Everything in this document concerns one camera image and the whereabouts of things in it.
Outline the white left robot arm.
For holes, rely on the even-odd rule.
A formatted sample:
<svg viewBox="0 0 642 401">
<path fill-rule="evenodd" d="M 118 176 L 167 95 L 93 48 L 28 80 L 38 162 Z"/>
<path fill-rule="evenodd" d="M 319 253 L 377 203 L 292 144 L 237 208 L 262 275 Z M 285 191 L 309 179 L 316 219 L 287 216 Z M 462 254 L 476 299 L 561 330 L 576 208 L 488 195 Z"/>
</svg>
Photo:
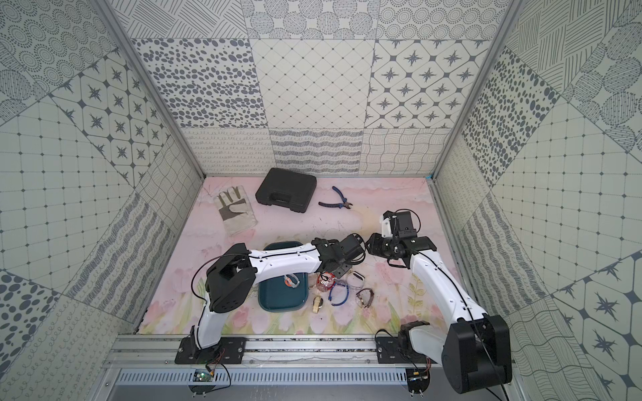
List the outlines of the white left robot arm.
<svg viewBox="0 0 642 401">
<path fill-rule="evenodd" d="M 249 250 L 243 243 L 232 246 L 207 262 L 202 315 L 191 332 L 196 350 L 219 344 L 227 315 L 244 304 L 254 285 L 296 273 L 346 272 L 364 259 L 364 240 L 356 233 L 341 241 L 315 238 L 272 251 Z"/>
</svg>

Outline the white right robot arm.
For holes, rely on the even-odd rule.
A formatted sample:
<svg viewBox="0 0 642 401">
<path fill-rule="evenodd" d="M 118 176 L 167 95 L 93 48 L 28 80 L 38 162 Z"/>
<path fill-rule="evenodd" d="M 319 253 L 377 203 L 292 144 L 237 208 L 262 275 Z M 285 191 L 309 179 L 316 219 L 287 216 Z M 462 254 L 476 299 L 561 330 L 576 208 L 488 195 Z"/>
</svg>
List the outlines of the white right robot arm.
<svg viewBox="0 0 642 401">
<path fill-rule="evenodd" d="M 366 249 L 387 262 L 401 260 L 433 296 L 445 322 L 443 335 L 428 324 L 408 330 L 413 351 L 441 365 L 458 394 L 503 386 L 513 380 L 510 333 L 499 315 L 490 315 L 453 277 L 428 237 L 399 239 L 373 234 Z"/>
</svg>

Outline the red transparent watch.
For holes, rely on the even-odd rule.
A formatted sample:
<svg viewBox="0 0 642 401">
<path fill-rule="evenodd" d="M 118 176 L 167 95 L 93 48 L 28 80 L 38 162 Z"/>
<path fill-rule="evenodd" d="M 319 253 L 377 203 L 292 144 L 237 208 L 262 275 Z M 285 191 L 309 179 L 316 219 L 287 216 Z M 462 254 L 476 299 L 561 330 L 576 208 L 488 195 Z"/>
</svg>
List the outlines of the red transparent watch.
<svg viewBox="0 0 642 401">
<path fill-rule="evenodd" d="M 317 277 L 315 288 L 320 292 L 329 292 L 335 285 L 336 276 L 331 272 L 323 272 Z"/>
</svg>

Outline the orange white kids watch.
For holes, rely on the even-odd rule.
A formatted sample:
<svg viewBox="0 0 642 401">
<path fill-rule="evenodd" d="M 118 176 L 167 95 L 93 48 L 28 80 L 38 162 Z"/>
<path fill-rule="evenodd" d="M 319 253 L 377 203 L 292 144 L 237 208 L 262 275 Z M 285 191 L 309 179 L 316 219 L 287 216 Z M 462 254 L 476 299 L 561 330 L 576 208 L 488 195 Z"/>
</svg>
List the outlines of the orange white kids watch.
<svg viewBox="0 0 642 401">
<path fill-rule="evenodd" d="M 284 275 L 284 284 L 287 287 L 296 288 L 300 285 L 300 279 L 296 274 Z"/>
</svg>

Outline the blue strap watch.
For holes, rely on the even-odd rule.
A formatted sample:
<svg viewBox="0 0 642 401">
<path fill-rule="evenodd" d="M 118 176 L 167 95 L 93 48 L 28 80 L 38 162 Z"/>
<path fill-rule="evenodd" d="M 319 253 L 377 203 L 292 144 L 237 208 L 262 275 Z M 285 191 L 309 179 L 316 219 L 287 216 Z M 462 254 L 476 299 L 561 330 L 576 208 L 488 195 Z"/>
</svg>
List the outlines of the blue strap watch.
<svg viewBox="0 0 642 401">
<path fill-rule="evenodd" d="M 342 280 L 336 281 L 329 290 L 328 300 L 332 307 L 340 307 L 349 300 L 349 285 Z"/>
</svg>

